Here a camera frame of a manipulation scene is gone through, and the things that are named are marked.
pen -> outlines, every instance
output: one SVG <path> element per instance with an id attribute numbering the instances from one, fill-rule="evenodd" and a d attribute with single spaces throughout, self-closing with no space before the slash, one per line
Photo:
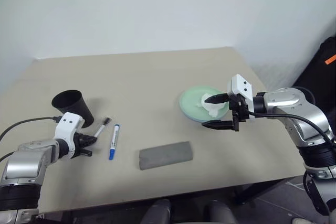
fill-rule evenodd
<path id="1" fill-rule="evenodd" d="M 120 125 L 115 124 L 114 125 L 114 130 L 113 130 L 113 137 L 112 137 L 112 141 L 111 141 L 111 148 L 110 148 L 110 158 L 109 160 L 113 160 L 114 157 L 114 153 L 116 151 L 116 146 L 117 146 L 117 139 L 118 139 L 118 134 L 119 134 L 119 128 Z"/>
<path id="2" fill-rule="evenodd" d="M 99 134 L 103 131 L 103 129 L 105 128 L 106 125 L 109 124 L 109 122 L 111 122 L 112 119 L 110 118 L 105 118 L 105 120 L 103 121 L 103 123 L 101 124 L 101 126 L 99 127 L 99 129 L 97 130 L 97 132 L 95 133 L 94 137 L 98 137 Z"/>

gray eraser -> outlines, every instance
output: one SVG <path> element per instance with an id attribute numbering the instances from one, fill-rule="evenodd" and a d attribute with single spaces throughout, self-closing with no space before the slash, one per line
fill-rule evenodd
<path id="1" fill-rule="evenodd" d="M 189 142 L 168 144 L 140 150 L 140 170 L 193 160 Z"/>

white tissue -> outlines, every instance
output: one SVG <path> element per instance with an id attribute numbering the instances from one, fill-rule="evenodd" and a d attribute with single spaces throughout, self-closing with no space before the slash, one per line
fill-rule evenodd
<path id="1" fill-rule="evenodd" d="M 206 99 L 212 96 L 212 94 L 205 93 L 202 96 L 201 103 L 198 106 L 203 107 L 206 111 L 208 111 L 209 116 L 216 118 L 218 116 L 218 111 L 224 107 L 225 103 L 213 104 L 204 102 Z"/>

blue marker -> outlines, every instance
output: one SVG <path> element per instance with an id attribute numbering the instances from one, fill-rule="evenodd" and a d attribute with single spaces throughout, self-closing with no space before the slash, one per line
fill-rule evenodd
<path id="1" fill-rule="evenodd" d="M 115 124 L 114 125 L 114 130 L 113 130 L 113 137 L 112 137 L 112 141 L 111 141 L 111 148 L 110 148 L 110 158 L 109 160 L 113 160 L 114 157 L 114 153 L 116 151 L 116 146 L 117 146 L 117 139 L 118 139 L 118 135 L 119 135 L 119 128 L 120 125 Z"/>

table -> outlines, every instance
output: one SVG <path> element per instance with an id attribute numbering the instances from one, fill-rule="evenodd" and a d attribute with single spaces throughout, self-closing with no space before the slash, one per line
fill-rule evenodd
<path id="1" fill-rule="evenodd" d="M 301 175 L 303 161 L 277 120 L 240 124 L 240 131 L 216 131 L 186 118 L 179 96 L 195 85 L 226 91 L 237 73 L 254 93 L 265 91 L 242 57 L 229 47 L 83 56 L 34 62 L 0 98 L 0 130 L 24 119 L 60 113 L 51 106 L 61 91 L 78 89 L 95 117 L 92 134 L 105 116 L 121 125 L 113 161 L 108 160 L 113 126 L 91 146 L 92 157 L 58 161 L 47 169 L 40 212 L 116 204 L 193 191 Z M 231 118 L 230 112 L 225 119 Z M 11 130 L 0 155 L 21 143 L 53 137 L 55 123 L 38 121 Z M 139 150 L 190 141 L 194 159 L 139 169 Z M 5 162 L 0 164 L 3 171 Z"/>

